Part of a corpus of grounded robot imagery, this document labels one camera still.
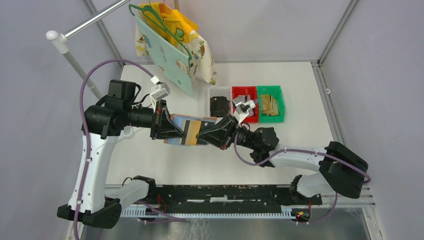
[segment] green hanger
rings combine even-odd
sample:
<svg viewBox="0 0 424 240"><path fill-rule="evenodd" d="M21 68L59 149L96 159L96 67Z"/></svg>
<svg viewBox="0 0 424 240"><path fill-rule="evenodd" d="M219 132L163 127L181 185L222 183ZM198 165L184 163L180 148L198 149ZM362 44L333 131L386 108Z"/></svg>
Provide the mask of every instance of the green hanger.
<svg viewBox="0 0 424 240"><path fill-rule="evenodd" d="M144 17L148 20L150 20L152 23L154 23L158 28L160 28L162 31L165 31L167 33L169 33L186 51L188 54L188 61L192 60L192 55L190 54L190 51L187 49L187 47L180 41L178 40L178 38L165 26L165 24L162 22L161 17L159 17L158 13L152 8L152 6L150 5L145 5L143 8L134 5L134 4L129 4L128 5L129 11L131 12L131 14L135 17L136 15L133 13L131 8L135 8L137 10L140 10ZM156 23L156 21L153 21L149 16L147 16L145 14L145 12L150 12L151 14L153 14L153 16L155 16L157 18L157 21L161 24L159 25L158 23Z"/></svg>

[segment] gray floor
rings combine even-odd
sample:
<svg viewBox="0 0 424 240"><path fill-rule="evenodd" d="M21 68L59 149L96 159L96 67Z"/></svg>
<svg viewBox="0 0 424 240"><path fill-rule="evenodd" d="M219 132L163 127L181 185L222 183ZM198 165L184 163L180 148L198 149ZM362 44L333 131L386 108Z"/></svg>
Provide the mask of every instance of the gray floor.
<svg viewBox="0 0 424 240"><path fill-rule="evenodd" d="M312 219L327 209L313 209ZM85 228L83 238L95 240L98 228ZM102 240L370 240L361 209L336 209L326 220L296 226L284 219L192 219L144 225L134 218L121 218L105 229Z"/></svg>

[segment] white table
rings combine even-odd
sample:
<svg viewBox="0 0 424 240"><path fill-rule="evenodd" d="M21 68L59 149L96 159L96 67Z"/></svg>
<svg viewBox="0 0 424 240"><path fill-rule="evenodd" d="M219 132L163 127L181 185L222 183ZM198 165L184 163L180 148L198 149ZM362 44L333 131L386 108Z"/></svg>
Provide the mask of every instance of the white table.
<svg viewBox="0 0 424 240"><path fill-rule="evenodd" d="M192 98L167 80L157 66L145 67L169 85L171 94L165 99L171 114L207 115L209 85L195 80L195 97ZM217 69L219 87L281 85L286 106L284 122L251 123L253 130L274 127L280 143L289 146L327 146L333 140L309 62L221 63L217 64ZM132 65L124 66L121 79L141 85L137 100L149 93L152 86L149 76ZM241 146L238 150L245 159L253 161L249 156L251 150ZM237 158L232 145L224 151L211 145L164 144L163 140L151 140L150 129L143 129L132 139L116 145L106 184L121 184L125 177L136 175L168 185L289 184L296 175L310 173L298 168L246 165Z"/></svg>

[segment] yellow shirt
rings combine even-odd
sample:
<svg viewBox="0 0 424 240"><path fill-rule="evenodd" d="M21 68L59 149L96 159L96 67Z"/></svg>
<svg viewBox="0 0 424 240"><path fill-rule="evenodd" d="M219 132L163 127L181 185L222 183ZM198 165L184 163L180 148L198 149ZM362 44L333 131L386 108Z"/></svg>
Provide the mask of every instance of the yellow shirt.
<svg viewBox="0 0 424 240"><path fill-rule="evenodd" d="M153 8L153 10L160 16L160 20L163 22L163 24L182 43L190 43L190 33L192 32L192 30L195 30L197 32L199 29L199 27L194 22L184 16L181 12L176 9L170 9L166 4L159 2L152 4L146 3L140 4L140 7L143 8L146 5L150 5ZM150 19L152 19L154 22L156 22L159 26L162 26L158 19L151 12L146 11L144 12L144 14ZM153 29L157 34L167 40L174 47L177 47L179 45L179 43L175 40L175 38L171 36L169 32L160 29L148 18L144 17L144 19L146 20L146 23L149 25L149 27L151 27L151 29Z"/></svg>

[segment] white wall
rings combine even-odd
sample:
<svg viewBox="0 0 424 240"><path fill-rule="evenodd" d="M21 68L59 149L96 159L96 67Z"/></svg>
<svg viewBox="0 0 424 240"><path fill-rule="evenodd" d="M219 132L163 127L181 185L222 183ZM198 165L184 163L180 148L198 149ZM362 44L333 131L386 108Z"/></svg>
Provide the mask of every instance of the white wall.
<svg viewBox="0 0 424 240"><path fill-rule="evenodd" d="M77 178L82 132L78 95L82 80L46 40L88 17L81 1L0 3L0 238L64 239L69 221L56 217ZM83 68L112 58L95 26L69 48ZM92 78L106 93L119 75L110 65ZM86 103L94 97L86 91Z"/></svg>
<svg viewBox="0 0 424 240"><path fill-rule="evenodd" d="M324 63L388 240L423 239L424 1L360 1Z"/></svg>
<svg viewBox="0 0 424 240"><path fill-rule="evenodd" d="M97 10L115 0L92 0ZM132 0L131 4L148 3ZM165 1L170 7L173 0ZM350 0L180 0L180 11L199 25L217 62L316 60ZM104 19L124 58L138 62L135 20L127 6Z"/></svg>

